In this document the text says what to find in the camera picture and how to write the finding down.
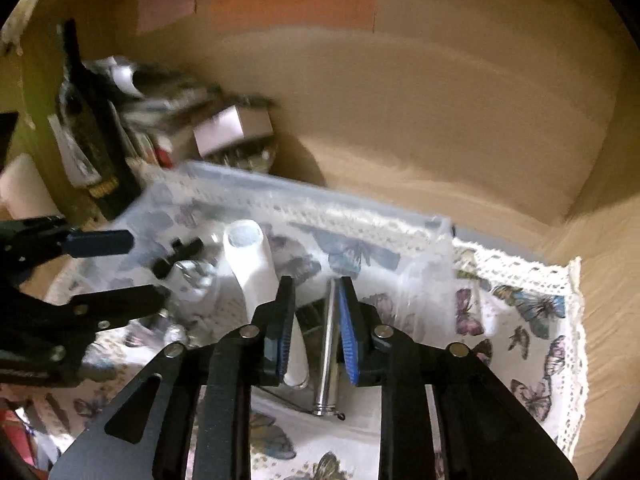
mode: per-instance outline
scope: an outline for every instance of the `blue butterfly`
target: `blue butterfly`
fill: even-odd
[[[252,410],[249,417],[249,444],[254,453],[262,453],[280,460],[292,460],[296,457],[289,437],[280,426],[275,425],[276,419]]]
[[[333,272],[356,279],[360,275],[362,259],[370,266],[373,258],[381,267],[396,270],[400,254],[357,238],[325,231],[317,227],[291,224],[305,233],[313,235],[323,253],[328,255],[329,267]]]
[[[551,321],[565,316],[562,296],[539,294],[509,285],[495,287],[492,294],[507,305],[514,306],[522,319],[529,323],[533,334],[540,339],[549,339]]]

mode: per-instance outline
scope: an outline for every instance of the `orange paper strip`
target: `orange paper strip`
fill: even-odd
[[[218,32],[313,25],[373,31],[376,0],[210,0]]]

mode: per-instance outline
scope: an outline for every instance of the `pink paper strip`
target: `pink paper strip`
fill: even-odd
[[[165,27],[196,11],[196,0],[138,0],[138,34]]]

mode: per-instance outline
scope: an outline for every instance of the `screw head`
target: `screw head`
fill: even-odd
[[[240,335],[245,339],[252,339],[260,333],[260,329],[255,325],[245,325],[240,329]]]
[[[87,310],[89,310],[89,307],[85,304],[76,305],[74,307],[74,314],[76,314],[76,316],[84,316]]]
[[[455,357],[466,357],[469,354],[469,347],[464,343],[452,343],[449,345],[449,352]]]
[[[51,349],[51,354],[49,354],[49,360],[55,363],[62,361],[65,358],[66,350],[62,345],[56,345]]]
[[[171,343],[169,346],[164,348],[164,355],[167,357],[178,357],[184,351],[184,346],[180,343]]]
[[[373,333],[380,339],[386,339],[394,334],[394,329],[389,325],[378,325],[373,329]]]

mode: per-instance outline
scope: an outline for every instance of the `clutter of items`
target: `clutter of items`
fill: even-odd
[[[82,60],[74,20],[59,34],[64,79],[49,123],[69,182],[86,189],[107,220],[140,195],[130,168],[136,160],[166,169],[185,160],[271,169],[272,101],[225,94],[219,85],[121,56]]]

